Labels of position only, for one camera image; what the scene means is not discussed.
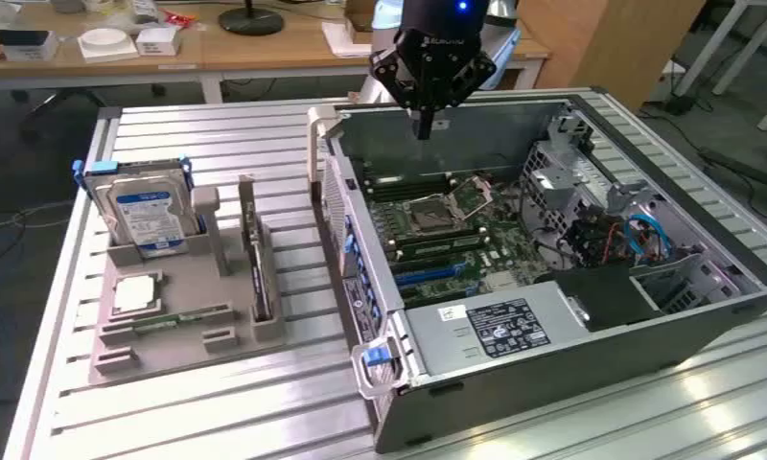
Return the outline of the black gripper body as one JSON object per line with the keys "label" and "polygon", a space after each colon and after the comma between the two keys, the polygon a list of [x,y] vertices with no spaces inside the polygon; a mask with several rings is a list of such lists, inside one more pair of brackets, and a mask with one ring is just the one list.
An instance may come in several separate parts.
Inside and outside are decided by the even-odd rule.
{"label": "black gripper body", "polygon": [[428,55],[458,55],[484,51],[481,31],[486,1],[407,1],[394,46],[418,85],[423,105],[423,64]]}

